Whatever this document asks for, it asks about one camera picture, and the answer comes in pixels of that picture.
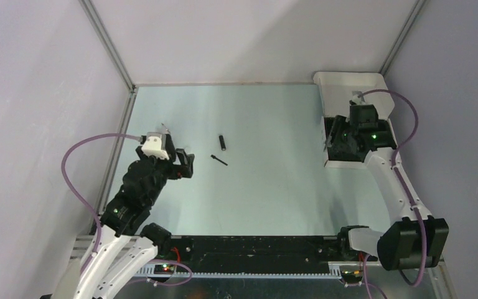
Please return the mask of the black cylindrical attachment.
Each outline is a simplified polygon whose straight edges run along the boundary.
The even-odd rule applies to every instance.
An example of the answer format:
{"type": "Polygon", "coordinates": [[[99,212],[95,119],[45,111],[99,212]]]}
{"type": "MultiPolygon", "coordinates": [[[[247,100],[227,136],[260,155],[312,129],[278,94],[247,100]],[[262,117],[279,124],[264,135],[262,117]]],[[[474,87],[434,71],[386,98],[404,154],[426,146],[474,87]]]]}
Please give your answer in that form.
{"type": "Polygon", "coordinates": [[[224,140],[224,137],[223,135],[219,135],[218,136],[218,139],[219,139],[219,143],[220,143],[220,148],[222,151],[225,151],[227,149],[226,147],[226,144],[225,144],[225,140],[224,140]]]}

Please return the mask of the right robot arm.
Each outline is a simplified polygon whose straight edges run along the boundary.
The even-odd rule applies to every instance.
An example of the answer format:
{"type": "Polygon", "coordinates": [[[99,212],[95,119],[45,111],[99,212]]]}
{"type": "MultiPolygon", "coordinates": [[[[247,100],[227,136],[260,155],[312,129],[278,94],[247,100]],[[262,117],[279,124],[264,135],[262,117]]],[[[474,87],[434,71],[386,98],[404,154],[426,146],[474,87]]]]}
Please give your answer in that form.
{"type": "Polygon", "coordinates": [[[434,268],[449,235],[445,219],[424,206],[403,169],[398,145],[388,120],[356,124],[346,116],[324,117],[325,167],[369,171],[387,210],[388,227],[368,225],[341,228],[337,252],[344,260],[361,253],[375,257],[388,271],[434,268]]]}

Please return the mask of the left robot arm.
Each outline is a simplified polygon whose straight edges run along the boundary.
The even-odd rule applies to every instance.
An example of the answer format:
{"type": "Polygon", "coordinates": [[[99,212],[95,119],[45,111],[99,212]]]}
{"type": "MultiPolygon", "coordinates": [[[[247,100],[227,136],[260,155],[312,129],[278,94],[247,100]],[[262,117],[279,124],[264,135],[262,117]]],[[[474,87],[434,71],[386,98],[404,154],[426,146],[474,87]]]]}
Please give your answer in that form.
{"type": "Polygon", "coordinates": [[[143,222],[168,180],[193,176],[195,156],[171,146],[141,145],[136,152],[86,254],[70,263],[46,298],[114,298],[140,268],[171,254],[171,233],[143,222]]]}

